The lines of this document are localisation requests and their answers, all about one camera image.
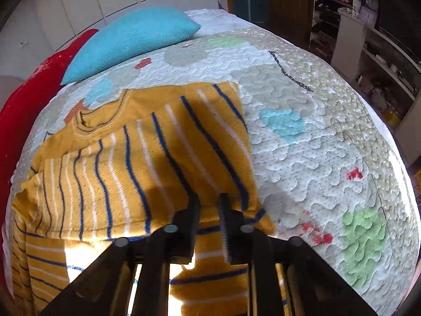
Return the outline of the yellow striped knit sweater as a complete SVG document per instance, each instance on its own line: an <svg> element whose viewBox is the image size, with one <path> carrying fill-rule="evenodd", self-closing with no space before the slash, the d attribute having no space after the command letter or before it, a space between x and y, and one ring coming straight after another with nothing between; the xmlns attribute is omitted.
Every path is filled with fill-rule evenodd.
<svg viewBox="0 0 421 316"><path fill-rule="evenodd" d="M171 275L169 311L244 315L247 268L224 260L218 197L274 233L252 163L233 82L127 89L78 112L38 149L11 204L16 305L37 315L110 241L149 236L197 198L194 264Z"/></svg>

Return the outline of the patchwork quilted bedspread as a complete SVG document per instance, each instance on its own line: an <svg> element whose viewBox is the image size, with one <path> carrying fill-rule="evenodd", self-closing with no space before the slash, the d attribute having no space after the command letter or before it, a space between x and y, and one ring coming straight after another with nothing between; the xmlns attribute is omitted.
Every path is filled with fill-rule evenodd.
<svg viewBox="0 0 421 316"><path fill-rule="evenodd" d="M259 201L275 228L265 233L302 238L377 315L394 314L417 265L420 215L386 125L317 56L264 29L237 28L230 14L186 14L201 26L191 38L63 85L64 93L37 119L6 221L5 273L13 300L11 204L50 136L78 112L115 101L127 89L233 82Z"/></svg>

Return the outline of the red embroidered pillow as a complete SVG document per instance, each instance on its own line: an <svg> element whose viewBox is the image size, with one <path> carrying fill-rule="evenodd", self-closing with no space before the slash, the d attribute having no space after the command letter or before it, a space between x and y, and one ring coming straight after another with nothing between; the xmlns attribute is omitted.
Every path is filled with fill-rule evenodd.
<svg viewBox="0 0 421 316"><path fill-rule="evenodd" d="M33 123L62 88L68 65L97 29L84 31L65 49L41 62L1 109L1 245L6 245L6 209L11 178Z"/></svg>

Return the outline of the turquoise knit pillow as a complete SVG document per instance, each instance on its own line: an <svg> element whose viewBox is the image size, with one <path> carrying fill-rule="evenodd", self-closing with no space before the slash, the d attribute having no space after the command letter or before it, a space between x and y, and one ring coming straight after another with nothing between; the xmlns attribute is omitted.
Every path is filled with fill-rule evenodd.
<svg viewBox="0 0 421 316"><path fill-rule="evenodd" d="M82 81L135 56L191 38L201 26L169 7L130 12L96 32L68 65L61 84Z"/></svg>

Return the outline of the white open shelf unit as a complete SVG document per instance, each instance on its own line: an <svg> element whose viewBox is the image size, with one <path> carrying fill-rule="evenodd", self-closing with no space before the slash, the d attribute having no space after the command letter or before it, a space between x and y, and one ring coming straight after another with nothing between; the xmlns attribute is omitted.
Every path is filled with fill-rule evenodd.
<svg viewBox="0 0 421 316"><path fill-rule="evenodd" d="M316 38L330 27L335 68L392 130L408 166L420 161L420 37L394 0L314 0Z"/></svg>

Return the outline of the white wardrobe doors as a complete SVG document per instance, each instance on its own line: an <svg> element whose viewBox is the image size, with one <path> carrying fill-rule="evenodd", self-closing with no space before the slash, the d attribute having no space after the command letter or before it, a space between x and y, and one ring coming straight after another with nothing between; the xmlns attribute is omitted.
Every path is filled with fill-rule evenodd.
<svg viewBox="0 0 421 316"><path fill-rule="evenodd" d="M1 17L1 75L24 80L85 30L148 6L217 9L218 0L13 0Z"/></svg>

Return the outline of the small desk clock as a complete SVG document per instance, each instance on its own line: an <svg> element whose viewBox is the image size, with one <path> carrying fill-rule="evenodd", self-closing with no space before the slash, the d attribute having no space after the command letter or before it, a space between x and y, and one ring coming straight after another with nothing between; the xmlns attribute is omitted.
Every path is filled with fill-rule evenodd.
<svg viewBox="0 0 421 316"><path fill-rule="evenodd" d="M378 12L379 0L363 0L362 6L373 12Z"/></svg>

